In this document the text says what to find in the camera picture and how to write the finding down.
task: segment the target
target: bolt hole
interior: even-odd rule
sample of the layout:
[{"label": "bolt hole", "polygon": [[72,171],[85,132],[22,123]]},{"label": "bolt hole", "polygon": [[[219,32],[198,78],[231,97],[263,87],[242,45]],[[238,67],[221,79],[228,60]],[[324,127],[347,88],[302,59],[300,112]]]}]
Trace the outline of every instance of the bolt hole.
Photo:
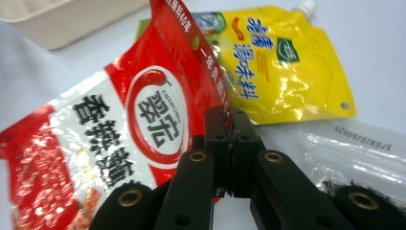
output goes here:
[{"label": "bolt hole", "polygon": [[265,154],[265,159],[273,163],[280,163],[283,160],[283,157],[278,153],[268,152]]},{"label": "bolt hole", "polygon": [[323,227],[326,227],[326,228],[332,227],[332,222],[331,222],[331,220],[329,220],[328,218],[326,218],[326,217],[324,217],[324,216],[318,216],[318,217],[316,217],[316,221],[317,221],[317,223],[319,223],[319,224],[322,225]]},{"label": "bolt hole", "polygon": [[119,204],[123,207],[131,207],[136,205],[143,198],[143,193],[138,189],[127,190],[120,194]]},{"label": "bolt hole", "polygon": [[249,136],[241,136],[243,141],[249,141],[251,138]]},{"label": "bolt hole", "polygon": [[194,162],[204,161],[206,159],[206,154],[203,152],[193,152],[189,155],[189,159]]},{"label": "bolt hole", "polygon": [[191,222],[191,218],[188,215],[178,215],[175,218],[175,223],[180,226],[187,226]]},{"label": "bolt hole", "polygon": [[378,208],[378,203],[376,200],[371,198],[369,195],[362,194],[359,192],[352,192],[349,193],[349,199],[354,203],[356,206],[367,209],[367,210],[375,210]]}]

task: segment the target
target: red snack bag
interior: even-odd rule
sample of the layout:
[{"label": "red snack bag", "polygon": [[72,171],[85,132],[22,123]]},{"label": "red snack bag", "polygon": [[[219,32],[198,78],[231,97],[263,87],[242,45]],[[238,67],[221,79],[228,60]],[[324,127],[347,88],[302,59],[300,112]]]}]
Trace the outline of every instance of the red snack bag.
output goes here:
[{"label": "red snack bag", "polygon": [[151,0],[142,37],[103,70],[0,133],[13,222],[85,229],[125,183],[172,177],[204,113],[229,99],[209,44],[179,0]]}]

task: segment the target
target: white spout cap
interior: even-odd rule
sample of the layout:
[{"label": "white spout cap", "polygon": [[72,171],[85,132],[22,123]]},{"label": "white spout cap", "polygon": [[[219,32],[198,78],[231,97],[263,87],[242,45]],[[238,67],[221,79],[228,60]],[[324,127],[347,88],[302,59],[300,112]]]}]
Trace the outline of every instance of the white spout cap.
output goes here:
[{"label": "white spout cap", "polygon": [[309,20],[316,8],[316,2],[314,0],[304,0],[298,6],[294,7],[292,11],[301,12],[307,20]]}]

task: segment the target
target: white table surface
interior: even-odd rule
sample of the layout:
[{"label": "white table surface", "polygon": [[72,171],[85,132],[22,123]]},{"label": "white table surface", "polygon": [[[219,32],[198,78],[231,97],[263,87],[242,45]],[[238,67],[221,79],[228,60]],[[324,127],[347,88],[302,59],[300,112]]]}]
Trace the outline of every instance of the white table surface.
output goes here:
[{"label": "white table surface", "polygon": [[[299,1],[185,0],[193,12]],[[311,22],[323,28],[346,71],[357,106],[355,119],[406,133],[406,1],[318,0]],[[37,47],[0,22],[0,131],[90,77],[127,50],[142,9],[65,48]],[[11,229],[7,164],[0,161],[0,229]],[[249,200],[226,198],[215,205],[214,230],[256,229]]]}]

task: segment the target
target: yellow packaging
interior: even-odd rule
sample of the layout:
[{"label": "yellow packaging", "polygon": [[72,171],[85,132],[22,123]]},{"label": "yellow packaging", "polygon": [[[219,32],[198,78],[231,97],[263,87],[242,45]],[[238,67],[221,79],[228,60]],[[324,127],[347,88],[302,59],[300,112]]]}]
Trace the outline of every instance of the yellow packaging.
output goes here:
[{"label": "yellow packaging", "polygon": [[234,107],[256,125],[348,118],[355,104],[326,33],[299,11],[263,7],[193,17],[218,54]]}]

